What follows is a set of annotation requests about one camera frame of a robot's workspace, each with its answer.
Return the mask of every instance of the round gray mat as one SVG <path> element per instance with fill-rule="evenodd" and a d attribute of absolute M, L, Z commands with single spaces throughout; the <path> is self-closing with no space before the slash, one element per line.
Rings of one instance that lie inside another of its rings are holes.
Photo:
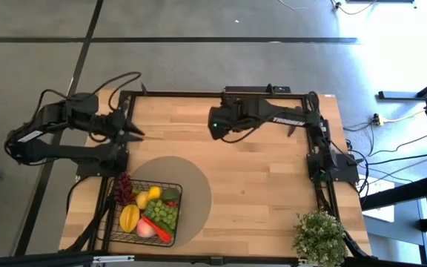
<path fill-rule="evenodd" d="M 195 164 L 177 156 L 163 156 L 141 165 L 131 177 L 182 186 L 181 209 L 173 248 L 188 243 L 202 230 L 211 212 L 212 193 L 207 177 Z"/>

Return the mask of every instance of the potted plant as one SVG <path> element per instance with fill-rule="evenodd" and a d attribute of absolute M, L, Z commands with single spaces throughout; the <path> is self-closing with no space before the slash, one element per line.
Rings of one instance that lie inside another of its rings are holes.
<path fill-rule="evenodd" d="M 336 218 L 325 211 L 314 211 L 299 218 L 293 248 L 318 266 L 333 267 L 343 263 L 347 247 L 343 241 L 345 230 Z"/>

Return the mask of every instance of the yellow fruit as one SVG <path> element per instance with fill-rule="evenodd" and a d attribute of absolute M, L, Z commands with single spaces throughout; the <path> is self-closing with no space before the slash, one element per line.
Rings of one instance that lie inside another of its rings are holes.
<path fill-rule="evenodd" d="M 139 209 L 136 205 L 127 205 L 123 208 L 122 214 L 119 217 L 119 226 L 123 231 L 129 233 L 136 227 L 139 221 Z"/>
<path fill-rule="evenodd" d="M 149 200 L 157 200 L 161 197 L 161 188 L 159 186 L 153 186 L 148 191 L 148 202 Z"/>
<path fill-rule="evenodd" d="M 136 196 L 136 204 L 139 209 L 146 209 L 148 205 L 148 193 L 146 191 L 141 191 L 141 193 Z"/>

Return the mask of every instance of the white cable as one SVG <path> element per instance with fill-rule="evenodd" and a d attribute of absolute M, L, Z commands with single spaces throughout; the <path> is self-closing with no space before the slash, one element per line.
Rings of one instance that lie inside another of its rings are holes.
<path fill-rule="evenodd" d="M 289 4 L 286 4 L 285 2 L 283 2 L 282 0 L 278 0 L 279 3 L 285 5 L 287 8 L 289 8 L 290 10 L 296 11 L 298 9 L 308 9 L 307 7 L 292 7 Z"/>
<path fill-rule="evenodd" d="M 399 121 L 402 121 L 402 120 L 404 120 L 404 119 L 407 119 L 407 118 L 411 118 L 411 117 L 413 117 L 413 116 L 416 116 L 417 114 L 422 113 L 422 112 L 425 112 L 425 110 L 418 111 L 418 112 L 416 112 L 416 113 L 413 113 L 412 115 L 409 115 L 409 116 L 406 116 L 406 117 L 403 117 L 403 118 L 399 118 L 399 119 L 386 119 L 386 118 L 383 118 L 383 122 L 399 122 Z"/>
<path fill-rule="evenodd" d="M 394 172 L 392 172 L 392 173 L 390 173 L 390 174 L 386 174 L 384 177 L 380 178 L 379 180 L 384 179 L 384 178 L 386 178 L 386 177 L 388 177 L 388 176 L 390 176 L 390 175 L 393 175 L 393 174 L 395 174 L 395 173 L 397 173 L 397 172 L 399 172 L 399 171 L 403 171 L 403 170 L 405 170 L 405 169 L 407 169 L 407 168 L 413 167 L 413 166 L 415 166 L 415 165 L 421 164 L 421 163 L 426 162 L 426 161 L 427 161 L 427 158 L 425 158 L 425 159 L 423 159 L 423 160 L 420 160 L 419 162 L 413 163 L 413 164 L 411 164 L 411 165 L 409 165 L 409 166 L 406 166 L 406 167 L 404 167 L 404 168 L 401 168 L 401 169 L 399 169 L 399 170 L 396 170 L 396 171 L 394 171 Z"/>
<path fill-rule="evenodd" d="M 330 0 L 331 1 L 331 3 L 332 3 L 332 5 L 334 6 L 334 8 L 339 8 L 342 12 L 344 12 L 345 14 L 347 14 L 347 15 L 357 15 L 358 13 L 360 13 L 360 12 L 363 12 L 363 11 L 365 11 L 365 10 L 367 10 L 369 7 L 371 7 L 373 4 L 375 4 L 378 0 L 373 0 L 373 2 L 372 3 L 370 3 L 367 7 L 365 7 L 364 9 L 362 9 L 362 10 L 359 10 L 359 11 L 357 11 L 357 12 L 354 12 L 354 13 L 350 13 L 350 12 L 347 12 L 346 10 L 344 10 L 342 7 L 341 7 L 341 4 L 338 6 L 338 7 L 336 7 L 337 6 L 337 2 L 335 1 L 335 0 Z"/>

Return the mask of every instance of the lemon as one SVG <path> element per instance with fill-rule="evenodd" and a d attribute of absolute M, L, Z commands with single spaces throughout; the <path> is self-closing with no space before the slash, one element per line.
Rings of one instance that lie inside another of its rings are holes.
<path fill-rule="evenodd" d="M 136 196 L 136 204 L 139 209 L 146 209 L 146 206 L 148 206 L 148 193 L 146 191 L 141 191 L 141 193 Z"/>
<path fill-rule="evenodd" d="M 161 188 L 159 186 L 153 186 L 148 191 L 148 202 L 149 200 L 157 200 L 161 197 Z"/>

